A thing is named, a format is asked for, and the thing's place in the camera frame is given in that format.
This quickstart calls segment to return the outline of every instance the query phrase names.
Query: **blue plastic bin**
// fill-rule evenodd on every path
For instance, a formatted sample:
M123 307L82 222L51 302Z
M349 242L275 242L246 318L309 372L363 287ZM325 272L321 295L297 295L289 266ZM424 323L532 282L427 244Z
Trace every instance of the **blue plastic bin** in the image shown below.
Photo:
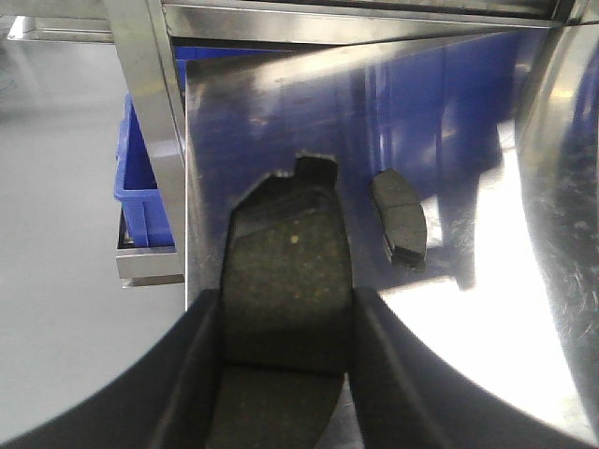
M186 61L257 52L262 51L180 47L175 49L175 59L184 84ZM124 101L124 118L119 133L117 160L114 197L123 205L127 231L134 245L140 248L172 246L174 242L167 214L129 95Z

